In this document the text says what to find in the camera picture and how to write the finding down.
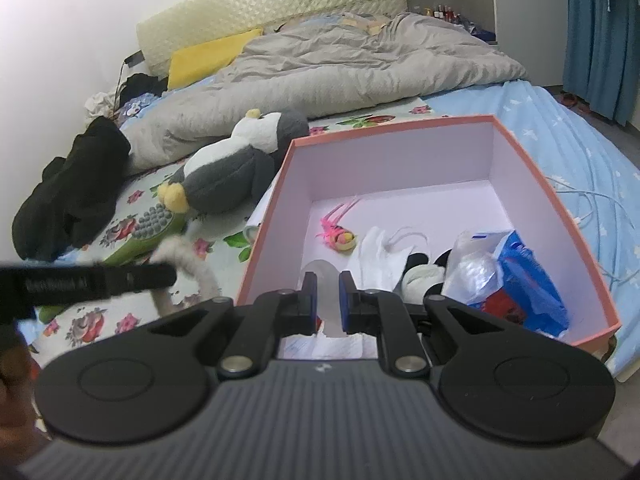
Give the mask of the left hand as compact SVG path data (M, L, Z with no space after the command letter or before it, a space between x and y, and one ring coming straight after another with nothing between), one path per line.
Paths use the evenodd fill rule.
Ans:
M23 463L47 443L32 404L32 359L24 344L13 346L1 353L1 460Z

